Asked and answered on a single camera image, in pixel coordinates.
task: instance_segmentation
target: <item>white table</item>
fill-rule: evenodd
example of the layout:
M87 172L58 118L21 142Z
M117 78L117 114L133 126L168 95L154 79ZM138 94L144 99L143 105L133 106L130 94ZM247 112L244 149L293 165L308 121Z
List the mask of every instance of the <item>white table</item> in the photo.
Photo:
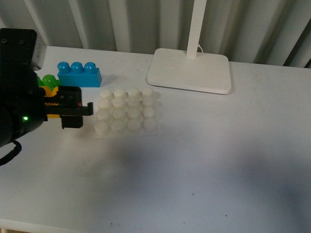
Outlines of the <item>white table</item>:
M152 55L48 47L142 89ZM44 122L0 167L0 227L27 232L311 232L311 70L230 63L232 90L154 87L158 136L93 139ZM100 88L83 88L83 104ZM13 146L0 149L4 155Z

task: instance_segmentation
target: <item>desk lamp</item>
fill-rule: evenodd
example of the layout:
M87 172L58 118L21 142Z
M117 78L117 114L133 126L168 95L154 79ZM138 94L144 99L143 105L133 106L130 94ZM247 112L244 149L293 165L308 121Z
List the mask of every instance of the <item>desk lamp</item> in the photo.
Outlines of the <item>desk lamp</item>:
M223 55L197 52L207 0L194 0L187 51L157 49L147 83L227 94L231 89L228 59Z

